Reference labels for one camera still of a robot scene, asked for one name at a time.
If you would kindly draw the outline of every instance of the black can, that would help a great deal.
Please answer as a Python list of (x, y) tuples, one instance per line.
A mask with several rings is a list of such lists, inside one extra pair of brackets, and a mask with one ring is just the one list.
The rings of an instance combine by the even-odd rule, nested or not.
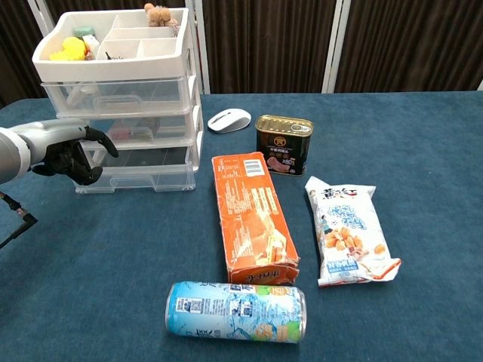
[(306, 119), (262, 115), (255, 127), (257, 151), (263, 153), (269, 170), (285, 175), (302, 175), (313, 123)]

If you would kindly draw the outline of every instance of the yellow rubber duck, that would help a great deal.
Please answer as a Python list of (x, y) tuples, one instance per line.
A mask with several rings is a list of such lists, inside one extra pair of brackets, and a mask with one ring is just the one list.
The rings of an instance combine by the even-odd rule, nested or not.
[(66, 38), (62, 43), (63, 51), (52, 53), (50, 60), (84, 60), (85, 44), (79, 38), (71, 36)]

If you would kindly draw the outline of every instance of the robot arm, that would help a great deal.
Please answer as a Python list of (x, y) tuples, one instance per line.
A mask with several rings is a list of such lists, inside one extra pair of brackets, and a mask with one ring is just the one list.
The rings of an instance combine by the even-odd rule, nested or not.
[(118, 157), (109, 137), (80, 119), (0, 128), (0, 184), (22, 176), (33, 165), (33, 172), (44, 176), (61, 173), (79, 185), (95, 183), (102, 167), (91, 168), (81, 140), (97, 141), (110, 155)]

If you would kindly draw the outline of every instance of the white plastic bag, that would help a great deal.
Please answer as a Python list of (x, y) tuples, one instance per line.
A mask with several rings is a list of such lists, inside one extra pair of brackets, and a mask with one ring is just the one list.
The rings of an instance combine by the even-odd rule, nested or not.
[(391, 281), (400, 259), (389, 254), (372, 204), (375, 186), (338, 185), (310, 177), (305, 186), (321, 255), (318, 285)]

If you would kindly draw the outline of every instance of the blue and white can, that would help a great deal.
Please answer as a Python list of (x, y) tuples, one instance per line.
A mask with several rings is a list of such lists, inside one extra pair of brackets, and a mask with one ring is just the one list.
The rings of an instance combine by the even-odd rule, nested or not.
[(180, 336), (298, 343), (305, 296), (296, 287), (184, 281), (171, 288), (165, 323)]

